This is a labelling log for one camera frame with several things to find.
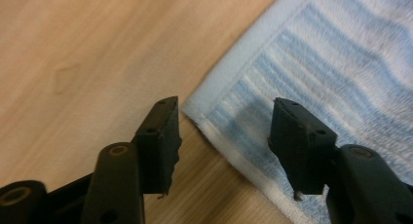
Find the black plastic part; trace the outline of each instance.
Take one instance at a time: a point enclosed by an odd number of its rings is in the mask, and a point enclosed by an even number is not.
[[[353,223],[355,211],[349,199],[346,189],[339,183],[336,186],[329,187],[327,194],[327,207],[331,223],[348,224]]]
[[[322,194],[337,134],[297,102],[276,98],[270,148],[295,192]]]
[[[86,175],[63,187],[60,187],[47,196],[48,221],[50,224],[80,223],[92,175]]]
[[[406,184],[406,183],[404,185],[406,185],[406,187],[407,187],[407,189],[409,189],[410,193],[413,194],[413,186],[410,185],[410,184]]]
[[[41,223],[45,198],[45,185],[38,181],[20,181],[1,188],[0,223]]]
[[[337,168],[353,207],[353,223],[413,223],[413,195],[374,150],[345,145]]]
[[[158,101],[137,130],[131,143],[137,145],[142,192],[167,194],[178,162],[179,136],[177,96]]]
[[[82,224],[112,222],[144,223],[137,152],[130,143],[100,152],[83,208]]]

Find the striped towel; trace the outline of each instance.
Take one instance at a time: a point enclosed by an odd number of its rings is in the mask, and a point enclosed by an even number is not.
[[[370,147],[413,184],[413,0],[278,0],[184,106],[293,222],[329,223],[325,195],[293,201],[268,148],[278,96],[336,131],[337,146]]]

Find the blue stripe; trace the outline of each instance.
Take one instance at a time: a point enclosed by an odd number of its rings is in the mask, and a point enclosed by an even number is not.
[[[403,48],[408,51],[412,51],[412,38],[409,33],[409,30],[405,28],[403,25],[396,23],[390,19],[384,19],[382,17],[376,16],[371,11],[369,11],[366,6],[364,6],[359,0],[338,0],[340,4],[343,6],[344,11],[347,11],[350,15],[354,16],[354,19],[358,20],[361,25],[368,26],[369,31],[375,31],[376,33],[382,35],[398,35],[399,38],[403,38],[400,43],[404,43],[407,47]],[[404,4],[406,1],[410,1],[409,5],[410,9],[413,10],[412,7],[412,0],[392,0],[388,1],[394,5],[397,5],[397,1]]]
[[[381,82],[385,82],[386,86],[394,86],[399,90],[406,90],[409,94],[413,94],[413,90],[405,87],[403,84],[397,80],[397,78],[392,74],[390,68],[386,65],[383,59],[365,48],[361,47],[357,42],[350,39],[342,31],[340,31],[335,25],[333,25],[328,19],[314,6],[309,5],[307,9],[303,12],[302,16],[304,21],[308,22],[308,25],[312,28],[316,28],[325,37],[324,42],[331,44],[338,51],[343,52],[343,56],[347,59],[352,60],[359,64],[360,68],[368,68],[377,72],[380,76]],[[403,40],[397,40],[397,43],[403,47],[402,51],[413,51],[413,42],[411,38],[408,38],[408,31],[397,25],[384,25],[380,22],[371,22],[373,27],[382,28],[391,32],[394,37],[403,38]]]
[[[297,36],[288,31],[284,31],[277,38],[276,43],[282,46],[285,50],[293,51],[297,54],[296,59],[306,64],[307,67],[309,67],[309,72],[322,80],[326,87],[334,90],[348,103],[349,106],[352,107],[352,109],[355,109],[356,112],[360,113],[359,116],[363,121],[366,123],[380,123],[380,125],[388,126],[389,136],[406,137],[407,140],[413,140],[413,137],[411,136],[413,126],[403,124],[401,121],[391,118],[375,108],[374,105],[366,101],[369,99],[368,96],[366,96],[350,78],[340,74],[333,66],[328,64],[316,51]],[[400,108],[407,107],[407,111],[413,113],[413,100],[411,98],[406,98],[407,96],[413,96],[413,93],[410,95],[404,90],[401,90],[398,93],[404,96],[404,101],[400,101]]]
[[[250,88],[249,84],[243,80],[234,87],[233,92],[239,95],[239,98],[244,100],[247,104],[252,104],[253,109],[258,110],[257,112],[251,112],[253,116],[263,123],[271,124],[271,116],[273,114],[273,109],[265,103],[265,99],[259,93],[254,93]]]
[[[222,134],[229,137],[238,146],[238,150],[257,167],[268,168],[266,165],[274,165],[265,171],[267,176],[275,176],[272,178],[276,178],[278,174],[280,174],[280,162],[275,159],[268,146],[260,145],[256,140],[257,136],[252,137],[249,131],[246,131],[245,128],[239,125],[237,116],[232,116],[224,107],[218,105],[210,112],[208,118],[219,128]]]

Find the wooden surface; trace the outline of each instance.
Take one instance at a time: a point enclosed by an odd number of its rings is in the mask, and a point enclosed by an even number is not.
[[[52,191],[131,139],[158,99],[183,104],[275,0],[0,0],[0,186]],[[147,223],[288,223],[180,116],[169,196]]]

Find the table surface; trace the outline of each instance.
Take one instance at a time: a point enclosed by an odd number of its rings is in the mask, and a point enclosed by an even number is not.
[[[129,141],[155,101],[182,105],[276,0],[0,0],[0,187],[48,191]],[[289,223],[182,113],[169,195],[147,223]]]

